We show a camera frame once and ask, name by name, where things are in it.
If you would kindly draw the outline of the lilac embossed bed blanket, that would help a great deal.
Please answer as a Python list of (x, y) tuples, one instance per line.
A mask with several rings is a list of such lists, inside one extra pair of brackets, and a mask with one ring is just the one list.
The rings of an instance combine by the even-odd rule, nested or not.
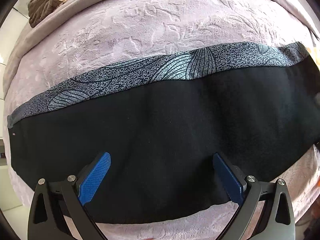
[[(103, 0), (67, 20), (22, 57), (5, 96), (5, 146), (11, 184), (21, 202), (31, 205), (36, 186), (29, 187), (11, 164), (7, 118), (17, 107), (63, 81), (113, 63), (240, 42), (273, 48), (298, 42), (309, 51), (319, 38), (272, 0)], [(271, 181), (278, 178), (285, 179), (299, 220), (319, 196), (316, 143)], [(182, 218), (96, 223), (109, 239), (215, 239), (236, 207), (229, 198)]]

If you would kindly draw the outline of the black pants with patterned trim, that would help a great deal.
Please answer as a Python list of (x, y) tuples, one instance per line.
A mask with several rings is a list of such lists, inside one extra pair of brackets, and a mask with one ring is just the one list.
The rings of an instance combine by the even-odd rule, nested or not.
[(319, 141), (319, 69), (301, 43), (220, 44), (113, 63), (7, 118), (11, 164), (31, 188), (99, 154), (111, 166), (85, 205), (98, 223), (182, 218), (229, 201), (213, 154), (271, 181)]

